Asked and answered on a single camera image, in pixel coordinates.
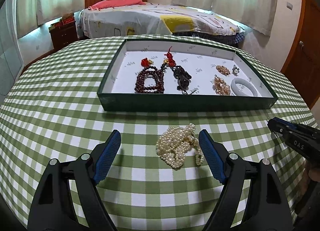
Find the right hand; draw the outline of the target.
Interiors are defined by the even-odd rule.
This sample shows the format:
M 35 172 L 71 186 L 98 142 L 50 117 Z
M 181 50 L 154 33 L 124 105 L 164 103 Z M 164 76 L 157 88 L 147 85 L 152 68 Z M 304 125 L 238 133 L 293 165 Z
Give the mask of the right hand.
M 307 162 L 305 166 L 306 172 L 312 181 L 320 182 L 320 169 L 312 163 Z

